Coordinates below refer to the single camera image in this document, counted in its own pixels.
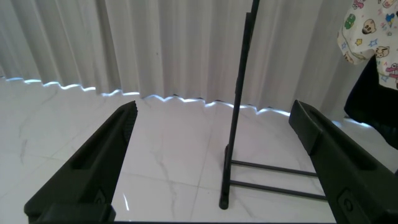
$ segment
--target white shirt with cartoon print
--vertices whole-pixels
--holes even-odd
[[[353,64],[376,54],[379,84],[398,89],[398,0],[354,0],[337,43]]]

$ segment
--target white curtain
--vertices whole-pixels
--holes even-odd
[[[233,103],[246,12],[233,0],[1,0],[0,72]],[[336,31],[345,0],[262,0],[242,104],[289,111],[294,99],[341,118],[362,67],[345,61]]]

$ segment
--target blue star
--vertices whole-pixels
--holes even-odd
[[[385,75],[382,75],[381,80],[383,80],[384,82],[387,82],[388,77]]]
[[[368,46],[373,47],[375,45],[377,45],[377,38],[374,39],[374,40],[371,40],[371,42],[370,42],[370,44]]]

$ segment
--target floor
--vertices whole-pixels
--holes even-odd
[[[232,187],[218,208],[231,105],[200,100],[96,95],[0,78],[0,223],[27,223],[23,206],[120,105],[139,110],[113,198],[116,220],[334,222],[326,202]],[[234,158],[314,171],[281,111],[241,109]],[[390,170],[398,151],[370,127],[337,125]],[[317,179],[234,167],[234,180],[323,194]]]

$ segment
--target black garment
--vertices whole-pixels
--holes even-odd
[[[379,85],[376,58],[369,60],[349,94],[344,110],[360,123],[376,129],[398,149],[398,90]]]

